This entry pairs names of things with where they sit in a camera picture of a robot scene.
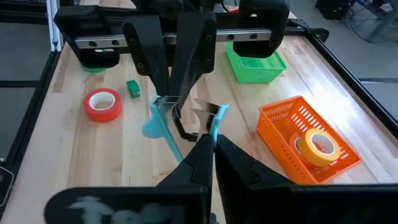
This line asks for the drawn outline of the orange tape roll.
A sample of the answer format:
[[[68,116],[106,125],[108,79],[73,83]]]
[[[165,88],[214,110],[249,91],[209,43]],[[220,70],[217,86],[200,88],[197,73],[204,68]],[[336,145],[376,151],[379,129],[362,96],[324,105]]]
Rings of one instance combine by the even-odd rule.
[[[301,154],[301,151],[299,149],[299,141],[304,136],[305,133],[294,133],[293,135],[291,135],[289,139],[290,147],[294,150],[294,153],[298,156],[298,158],[303,162],[305,166],[307,167],[317,166],[317,164],[314,164],[306,160],[306,158],[304,158],[303,155]],[[324,152],[323,147],[320,145],[319,140],[313,140],[312,143],[315,145],[318,151]]]

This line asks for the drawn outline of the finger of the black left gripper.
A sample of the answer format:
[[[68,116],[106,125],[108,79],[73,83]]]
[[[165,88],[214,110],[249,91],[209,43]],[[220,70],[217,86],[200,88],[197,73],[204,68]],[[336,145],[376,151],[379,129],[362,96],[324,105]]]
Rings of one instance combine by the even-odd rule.
[[[198,79],[214,69],[216,15],[213,12],[184,12],[177,18],[177,39],[169,95],[179,97],[183,107]]]
[[[128,16],[122,29],[138,74],[150,78],[159,96],[167,96],[169,70],[159,16]]]

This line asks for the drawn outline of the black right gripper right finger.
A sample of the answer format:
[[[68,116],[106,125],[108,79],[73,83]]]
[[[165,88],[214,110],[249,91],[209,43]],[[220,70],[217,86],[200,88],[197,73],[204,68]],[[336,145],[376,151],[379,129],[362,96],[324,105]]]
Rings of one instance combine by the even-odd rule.
[[[224,135],[215,166],[227,224],[398,224],[398,184],[299,185]]]

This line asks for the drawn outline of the green tape roll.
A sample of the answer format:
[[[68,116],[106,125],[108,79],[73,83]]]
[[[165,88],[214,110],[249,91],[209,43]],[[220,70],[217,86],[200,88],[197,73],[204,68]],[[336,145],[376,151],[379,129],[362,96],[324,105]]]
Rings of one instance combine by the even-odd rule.
[[[83,66],[82,64],[80,64],[80,67],[84,72],[88,72],[88,73],[101,73],[106,70],[106,68],[87,68],[87,67]]]

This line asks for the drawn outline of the black corner bracket plate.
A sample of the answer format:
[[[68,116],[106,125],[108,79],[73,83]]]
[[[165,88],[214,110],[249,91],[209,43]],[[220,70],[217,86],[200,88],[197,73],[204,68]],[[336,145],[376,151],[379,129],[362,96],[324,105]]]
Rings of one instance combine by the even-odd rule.
[[[288,19],[287,26],[303,28],[306,33],[317,36],[322,42],[325,42],[330,35],[326,28],[310,28],[302,19]]]

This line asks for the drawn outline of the red tape roll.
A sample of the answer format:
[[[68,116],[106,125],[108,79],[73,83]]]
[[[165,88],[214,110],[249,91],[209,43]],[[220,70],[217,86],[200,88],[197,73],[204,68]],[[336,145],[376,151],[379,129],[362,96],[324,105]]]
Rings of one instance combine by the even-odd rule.
[[[95,108],[98,103],[110,102],[105,108]],[[92,121],[107,123],[116,119],[122,112],[121,97],[116,90],[110,88],[97,88],[90,91],[83,100],[83,108]]]

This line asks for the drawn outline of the green plastic basket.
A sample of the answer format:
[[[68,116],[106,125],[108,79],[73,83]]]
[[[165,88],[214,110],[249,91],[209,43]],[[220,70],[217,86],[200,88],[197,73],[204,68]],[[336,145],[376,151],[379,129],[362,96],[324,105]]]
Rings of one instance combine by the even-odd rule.
[[[240,83],[270,83],[287,70],[284,59],[277,50],[267,58],[240,57],[233,50],[233,43],[228,42],[226,54]]]

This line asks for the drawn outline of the silver aluminium post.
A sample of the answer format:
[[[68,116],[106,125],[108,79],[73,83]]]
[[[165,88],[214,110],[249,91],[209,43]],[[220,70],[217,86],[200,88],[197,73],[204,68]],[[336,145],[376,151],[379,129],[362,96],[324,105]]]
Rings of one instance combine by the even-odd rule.
[[[54,21],[55,15],[60,6],[60,1],[59,0],[45,0],[45,1],[47,7],[47,20],[49,25],[51,51],[61,52],[63,48],[63,37]]]

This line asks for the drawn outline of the black equipment box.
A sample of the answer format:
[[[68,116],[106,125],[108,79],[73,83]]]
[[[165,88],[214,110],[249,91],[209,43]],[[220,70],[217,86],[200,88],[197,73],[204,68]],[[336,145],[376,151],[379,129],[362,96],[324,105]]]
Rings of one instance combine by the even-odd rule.
[[[315,7],[328,20],[341,20],[351,7],[350,0],[317,0]]]

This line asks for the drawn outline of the small green block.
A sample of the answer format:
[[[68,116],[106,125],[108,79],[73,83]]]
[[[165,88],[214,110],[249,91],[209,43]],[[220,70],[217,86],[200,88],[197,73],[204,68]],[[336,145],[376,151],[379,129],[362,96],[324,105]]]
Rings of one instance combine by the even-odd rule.
[[[140,92],[141,89],[139,87],[139,84],[135,80],[129,80],[126,82],[127,89],[131,95],[132,98],[138,98],[140,97]]]

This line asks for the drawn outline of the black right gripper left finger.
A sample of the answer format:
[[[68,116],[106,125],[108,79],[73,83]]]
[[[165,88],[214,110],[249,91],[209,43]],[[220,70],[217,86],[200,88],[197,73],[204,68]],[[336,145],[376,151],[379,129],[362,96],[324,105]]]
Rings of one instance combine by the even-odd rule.
[[[204,134],[155,187],[75,187],[46,204],[46,224],[209,224],[213,150]]]

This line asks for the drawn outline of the black table frame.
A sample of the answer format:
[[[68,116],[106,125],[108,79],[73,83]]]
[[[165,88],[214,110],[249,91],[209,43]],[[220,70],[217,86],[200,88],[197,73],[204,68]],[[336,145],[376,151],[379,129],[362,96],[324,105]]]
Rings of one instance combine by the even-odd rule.
[[[155,90],[136,73],[129,55],[117,67],[92,75],[65,47],[49,74],[44,101],[36,100],[38,70],[49,55],[47,39],[37,36],[37,30],[28,24],[0,26],[0,80],[7,70],[32,78],[23,88],[14,80],[0,88],[0,150],[22,152],[2,224],[42,224],[47,200],[65,188],[155,185],[177,165],[164,140],[141,133]],[[269,84],[244,84],[234,76],[225,45],[218,44],[215,69],[201,77],[192,97],[229,105],[221,133],[281,172],[256,131],[259,109],[302,96],[362,160],[335,183],[398,183],[398,139],[332,64],[304,37],[285,37],[279,52],[288,66],[280,77]],[[131,97],[129,80],[139,84],[140,97]],[[92,121],[84,111],[84,97],[97,88],[116,90],[121,97],[122,112],[110,122]]]

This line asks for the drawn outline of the yellow tape roll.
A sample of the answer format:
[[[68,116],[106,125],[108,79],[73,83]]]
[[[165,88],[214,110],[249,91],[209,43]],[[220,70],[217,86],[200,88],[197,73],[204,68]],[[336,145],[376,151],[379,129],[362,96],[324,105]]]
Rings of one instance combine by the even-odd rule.
[[[340,156],[340,146],[327,132],[312,128],[298,141],[301,155],[315,166],[328,166]]]

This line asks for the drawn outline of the orange plastic basket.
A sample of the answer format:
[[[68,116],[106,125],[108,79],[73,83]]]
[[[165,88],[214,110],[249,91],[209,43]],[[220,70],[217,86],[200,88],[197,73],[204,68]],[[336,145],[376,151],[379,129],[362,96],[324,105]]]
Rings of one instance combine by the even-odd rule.
[[[362,163],[356,151],[301,96],[262,106],[257,132],[290,180],[298,184],[323,184]],[[328,166],[307,167],[290,147],[294,133],[317,128],[330,134],[340,146],[339,158]]]

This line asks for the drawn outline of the teal staple remover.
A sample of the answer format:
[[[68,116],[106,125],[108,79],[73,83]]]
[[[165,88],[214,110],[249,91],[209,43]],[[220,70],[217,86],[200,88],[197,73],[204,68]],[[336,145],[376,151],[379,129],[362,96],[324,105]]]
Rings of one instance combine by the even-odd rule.
[[[150,139],[163,138],[176,160],[182,162],[204,134],[209,134],[212,142],[217,141],[229,105],[216,105],[197,98],[195,101],[200,107],[191,111],[199,119],[200,127],[197,132],[188,133],[177,113],[179,99],[179,96],[156,96],[149,105],[151,116],[142,126],[142,133]]]

